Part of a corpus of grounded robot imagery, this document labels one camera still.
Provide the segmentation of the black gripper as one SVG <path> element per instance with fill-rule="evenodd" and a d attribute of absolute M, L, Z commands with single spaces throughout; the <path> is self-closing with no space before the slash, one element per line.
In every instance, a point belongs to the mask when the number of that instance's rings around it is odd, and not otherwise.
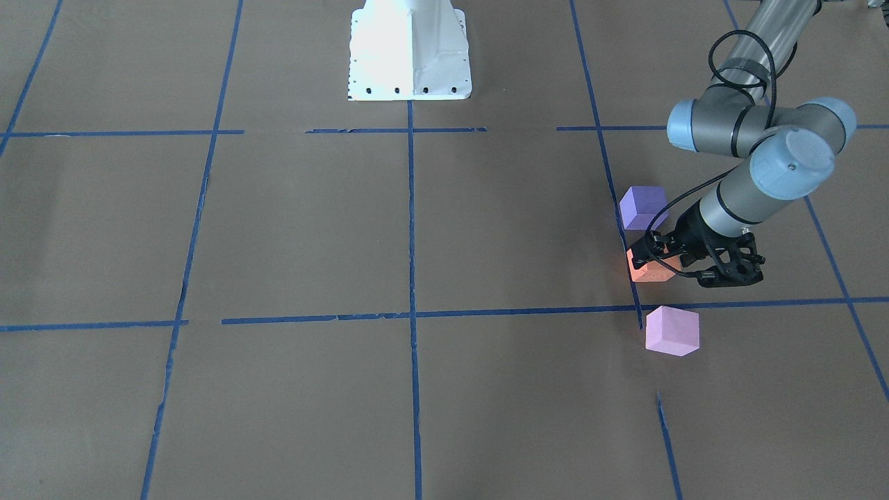
<path fill-rule="evenodd" d="M 666 263 L 677 272 L 683 271 L 682 263 L 697 263 L 712 259 L 715 232 L 703 219 L 701 203 L 695 203 L 683 212 L 676 221 L 673 231 L 664 236 L 660 233 L 645 233 L 631 246 L 633 254 L 668 254 L 670 258 L 650 260 L 635 270 L 635 275 L 676 275 L 664 266 Z"/>

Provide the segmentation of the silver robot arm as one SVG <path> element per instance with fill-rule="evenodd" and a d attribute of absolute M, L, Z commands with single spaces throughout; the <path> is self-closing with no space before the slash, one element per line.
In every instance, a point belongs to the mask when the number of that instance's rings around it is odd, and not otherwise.
<path fill-rule="evenodd" d="M 675 105 L 667 138 L 677 148 L 739 158 L 702 183 L 705 195 L 676 219 L 673 231 L 648 226 L 628 253 L 636 274 L 664 270 L 705 288 L 747 287 L 764 278 L 765 257 L 753 228 L 829 179 L 851 142 L 857 118 L 832 97 L 796 108 L 777 105 L 777 81 L 796 55 L 798 38 L 820 1 L 762 1 L 698 99 Z"/>

